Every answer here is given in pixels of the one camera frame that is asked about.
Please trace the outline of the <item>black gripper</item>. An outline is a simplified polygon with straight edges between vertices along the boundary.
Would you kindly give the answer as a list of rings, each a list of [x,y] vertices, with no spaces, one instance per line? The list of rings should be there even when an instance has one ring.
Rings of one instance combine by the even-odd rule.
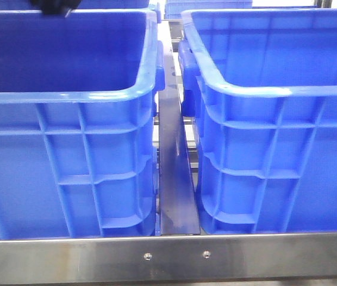
[[[33,7],[41,10],[44,15],[63,15],[66,17],[77,9],[81,0],[30,0]]]

